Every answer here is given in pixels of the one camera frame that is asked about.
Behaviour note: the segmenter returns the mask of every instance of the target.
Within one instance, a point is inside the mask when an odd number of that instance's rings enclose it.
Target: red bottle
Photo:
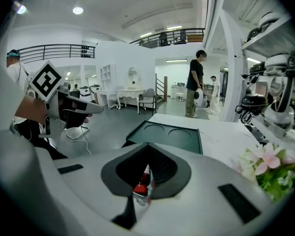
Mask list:
[[[148,194],[148,185],[150,183],[150,174],[149,174],[149,165],[147,165],[142,178],[140,179],[139,184],[134,188],[133,192],[141,194],[141,195],[147,195]]]

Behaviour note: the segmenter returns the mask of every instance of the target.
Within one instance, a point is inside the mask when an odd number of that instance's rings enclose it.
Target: gray floor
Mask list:
[[[174,116],[184,116],[185,102],[168,99],[168,102],[160,104],[157,110],[160,114],[168,114]],[[198,118],[208,119],[204,110],[197,110]],[[127,107],[118,110],[116,108],[109,109],[107,106],[101,114],[93,115],[89,119],[89,123],[84,126],[89,127],[89,131],[83,135],[80,140],[88,142],[88,149],[92,154],[104,153],[120,148],[125,143],[126,135],[136,128],[142,121],[151,118],[151,110],[137,114],[137,108]],[[66,131],[71,135],[73,130]],[[80,128],[76,128],[72,137],[75,138],[82,133]],[[73,142],[64,133],[58,139],[51,139],[51,143],[66,156],[72,158],[80,155],[88,155],[85,142]]]

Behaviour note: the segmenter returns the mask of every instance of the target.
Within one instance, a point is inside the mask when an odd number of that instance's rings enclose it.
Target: white vanity table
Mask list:
[[[117,101],[118,101],[118,104],[119,104],[119,107],[118,109],[121,108],[121,105],[120,105],[120,98],[121,97],[124,97],[124,106],[127,107],[127,103],[126,103],[126,97],[130,97],[130,98],[134,98],[134,99],[137,99],[137,107],[138,107],[138,114],[139,114],[139,96],[141,94],[143,94],[144,90],[143,89],[140,89],[140,88],[125,88],[125,89],[120,89],[120,90],[117,90]]]
[[[230,159],[241,156],[246,148],[259,145],[248,129],[238,122],[213,121],[154,114],[149,120],[177,127],[199,129],[203,155],[212,157],[232,168]]]

